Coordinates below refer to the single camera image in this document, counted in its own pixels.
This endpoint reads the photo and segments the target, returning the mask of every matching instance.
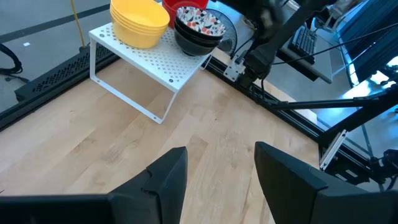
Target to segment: desk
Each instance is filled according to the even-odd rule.
[[[98,76],[164,110],[162,85],[125,61]],[[181,223],[273,223],[254,168],[255,141],[315,167],[318,145],[207,71],[197,71],[181,91],[157,124],[83,81],[0,132],[1,195],[109,192],[170,148],[187,146]]]
[[[293,15],[294,11],[290,7],[283,7],[286,21]],[[296,58],[300,58],[295,52],[287,48],[290,39],[284,44],[284,46],[277,52],[277,57],[287,62]],[[316,51],[325,50],[331,47],[330,44],[318,35],[316,43]],[[315,56],[315,64],[311,65],[305,60],[299,60],[296,62],[289,63],[290,66],[294,67],[297,71],[315,81],[317,78],[321,78],[327,83],[332,83],[333,77],[330,65],[330,54],[325,52]]]

